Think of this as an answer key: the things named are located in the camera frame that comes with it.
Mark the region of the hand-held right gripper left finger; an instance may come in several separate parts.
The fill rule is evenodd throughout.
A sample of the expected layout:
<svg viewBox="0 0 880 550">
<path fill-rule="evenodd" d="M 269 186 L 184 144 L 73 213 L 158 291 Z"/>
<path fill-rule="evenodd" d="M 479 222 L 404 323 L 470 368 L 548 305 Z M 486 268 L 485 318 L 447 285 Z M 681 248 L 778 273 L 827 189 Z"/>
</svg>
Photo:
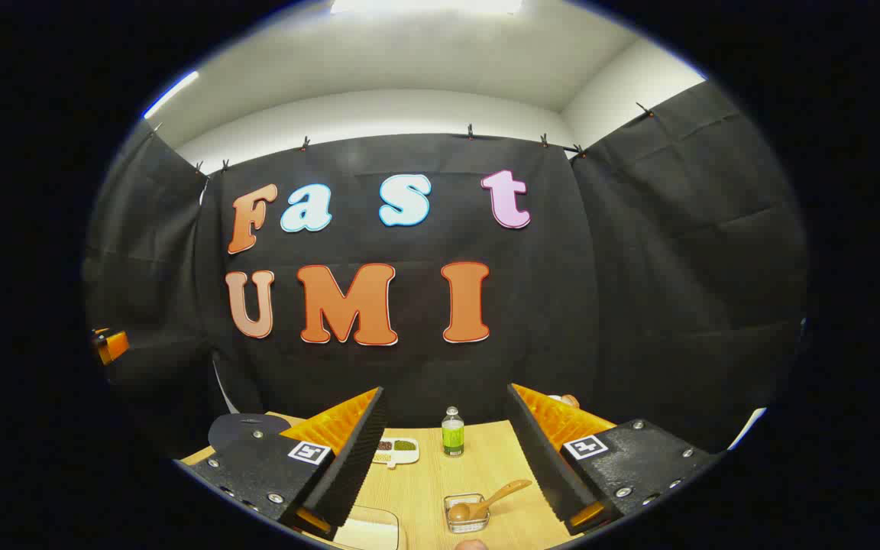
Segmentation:
<svg viewBox="0 0 880 550">
<path fill-rule="evenodd" d="M 345 524 L 387 427 L 381 387 L 279 435 L 249 438 L 179 462 L 196 483 L 262 522 L 332 539 Z"/>
</svg>

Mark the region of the black backdrop cloth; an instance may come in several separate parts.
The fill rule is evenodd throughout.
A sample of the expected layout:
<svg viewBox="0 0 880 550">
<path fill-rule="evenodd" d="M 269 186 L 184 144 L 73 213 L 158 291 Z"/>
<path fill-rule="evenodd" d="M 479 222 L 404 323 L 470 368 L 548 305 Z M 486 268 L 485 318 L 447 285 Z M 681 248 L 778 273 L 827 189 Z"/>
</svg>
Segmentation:
<svg viewBox="0 0 880 550">
<path fill-rule="evenodd" d="M 82 277 L 89 325 L 129 340 L 109 383 L 176 456 L 216 416 L 374 387 L 391 427 L 499 421 L 510 383 L 716 452 L 791 366 L 809 264 L 771 148 L 707 81 L 576 159 L 401 134 L 205 176 L 142 128 Z"/>
</svg>

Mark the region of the white rice container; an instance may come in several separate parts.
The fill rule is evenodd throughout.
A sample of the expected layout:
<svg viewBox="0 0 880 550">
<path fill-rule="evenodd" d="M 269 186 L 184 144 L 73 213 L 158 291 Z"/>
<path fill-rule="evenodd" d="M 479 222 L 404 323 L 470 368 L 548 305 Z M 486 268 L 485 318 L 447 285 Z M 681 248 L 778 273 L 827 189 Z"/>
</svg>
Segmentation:
<svg viewBox="0 0 880 550">
<path fill-rule="evenodd" d="M 388 510 L 359 505 L 352 508 L 332 542 L 353 550 L 408 550 L 398 516 Z"/>
</svg>

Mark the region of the wooden spoon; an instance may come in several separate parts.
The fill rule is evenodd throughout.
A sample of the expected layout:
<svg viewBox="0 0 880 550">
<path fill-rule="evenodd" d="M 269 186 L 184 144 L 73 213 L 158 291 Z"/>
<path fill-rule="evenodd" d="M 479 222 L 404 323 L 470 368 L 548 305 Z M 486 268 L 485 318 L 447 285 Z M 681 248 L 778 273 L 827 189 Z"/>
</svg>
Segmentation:
<svg viewBox="0 0 880 550">
<path fill-rule="evenodd" d="M 450 523 L 480 521 L 480 519 L 484 519 L 488 516 L 489 508 L 491 508 L 494 503 L 504 497 L 509 497 L 517 491 L 530 487 L 531 484 L 533 484 L 531 480 L 520 478 L 520 480 L 510 481 L 510 483 L 503 485 L 503 487 L 496 491 L 491 498 L 478 500 L 476 502 L 457 503 L 454 506 L 451 506 L 446 513 L 447 519 Z"/>
</svg>

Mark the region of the clear glass chopstick holder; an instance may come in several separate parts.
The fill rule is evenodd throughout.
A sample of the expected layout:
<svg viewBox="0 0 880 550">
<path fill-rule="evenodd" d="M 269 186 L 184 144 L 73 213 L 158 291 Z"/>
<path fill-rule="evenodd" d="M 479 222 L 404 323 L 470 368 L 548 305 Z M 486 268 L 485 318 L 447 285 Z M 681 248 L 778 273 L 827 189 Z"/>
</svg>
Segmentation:
<svg viewBox="0 0 880 550">
<path fill-rule="evenodd" d="M 455 507 L 460 505 L 469 506 L 471 504 L 479 504 L 483 501 L 485 501 L 483 495 L 476 492 L 460 493 L 444 497 L 444 518 L 449 532 L 454 533 L 454 535 L 465 535 L 465 533 L 479 532 L 479 530 L 485 529 L 490 521 L 491 515 L 489 512 L 485 512 L 484 515 L 481 516 L 468 516 L 464 514 L 453 516 L 451 514 L 451 510 Z"/>
</svg>

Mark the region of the green drink bottle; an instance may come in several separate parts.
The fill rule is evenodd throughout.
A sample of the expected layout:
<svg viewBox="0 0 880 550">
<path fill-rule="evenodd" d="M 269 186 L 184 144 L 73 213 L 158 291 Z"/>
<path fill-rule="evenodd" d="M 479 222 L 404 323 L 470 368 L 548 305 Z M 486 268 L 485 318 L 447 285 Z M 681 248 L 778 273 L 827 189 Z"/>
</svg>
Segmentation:
<svg viewBox="0 0 880 550">
<path fill-rule="evenodd" d="M 443 452 L 450 457 L 462 456 L 464 453 L 465 424 L 458 408 L 451 405 L 445 411 L 441 422 Z"/>
</svg>

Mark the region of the dark grey rice cooker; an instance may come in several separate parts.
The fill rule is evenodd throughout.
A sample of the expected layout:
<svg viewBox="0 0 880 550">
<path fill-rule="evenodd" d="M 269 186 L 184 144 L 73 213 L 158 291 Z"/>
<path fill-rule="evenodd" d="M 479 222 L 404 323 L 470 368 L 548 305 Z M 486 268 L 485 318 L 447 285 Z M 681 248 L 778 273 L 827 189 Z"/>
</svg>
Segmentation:
<svg viewBox="0 0 880 550">
<path fill-rule="evenodd" d="M 279 435 L 290 427 L 290 422 L 280 416 L 230 413 L 213 421 L 207 432 L 207 442 L 215 451 L 220 451 L 234 442 Z"/>
</svg>

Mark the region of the white divided bean dish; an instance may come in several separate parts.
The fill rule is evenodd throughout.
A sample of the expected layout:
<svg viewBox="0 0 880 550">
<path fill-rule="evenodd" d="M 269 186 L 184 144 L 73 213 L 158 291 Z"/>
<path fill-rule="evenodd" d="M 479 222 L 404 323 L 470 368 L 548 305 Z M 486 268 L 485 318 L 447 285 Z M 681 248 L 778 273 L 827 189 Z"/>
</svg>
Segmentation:
<svg viewBox="0 0 880 550">
<path fill-rule="evenodd" d="M 373 463 L 384 465 L 387 469 L 395 469 L 398 465 L 418 462 L 419 456 L 420 445 L 415 439 L 384 436 L 378 442 Z"/>
</svg>

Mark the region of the row of black cloth clips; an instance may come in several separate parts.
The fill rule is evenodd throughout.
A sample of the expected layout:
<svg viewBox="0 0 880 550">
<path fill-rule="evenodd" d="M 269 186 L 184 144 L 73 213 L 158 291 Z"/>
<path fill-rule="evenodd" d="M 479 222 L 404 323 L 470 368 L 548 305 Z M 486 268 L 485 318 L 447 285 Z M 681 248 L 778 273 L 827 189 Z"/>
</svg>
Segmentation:
<svg viewBox="0 0 880 550">
<path fill-rule="evenodd" d="M 635 107 L 621 122 L 592 121 L 577 130 L 564 115 L 533 105 L 497 99 L 455 99 L 442 95 L 425 99 L 398 96 L 331 97 L 262 109 L 224 123 L 172 147 L 203 173 L 220 170 L 227 161 L 243 163 L 283 150 L 300 152 L 318 145 L 354 138 L 406 134 L 450 134 L 455 137 L 514 138 L 541 145 L 565 147 L 573 157 L 601 138 L 645 117 Z"/>
</svg>

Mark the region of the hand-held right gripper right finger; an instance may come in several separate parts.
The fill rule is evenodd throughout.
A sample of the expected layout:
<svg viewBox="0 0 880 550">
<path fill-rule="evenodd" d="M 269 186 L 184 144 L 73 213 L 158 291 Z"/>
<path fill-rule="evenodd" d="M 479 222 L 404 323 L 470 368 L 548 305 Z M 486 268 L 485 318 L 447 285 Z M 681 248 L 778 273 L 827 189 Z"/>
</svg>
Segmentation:
<svg viewBox="0 0 880 550">
<path fill-rule="evenodd" d="M 649 420 L 615 424 L 516 383 L 507 393 L 507 420 L 570 535 L 656 508 L 720 460 Z"/>
</svg>

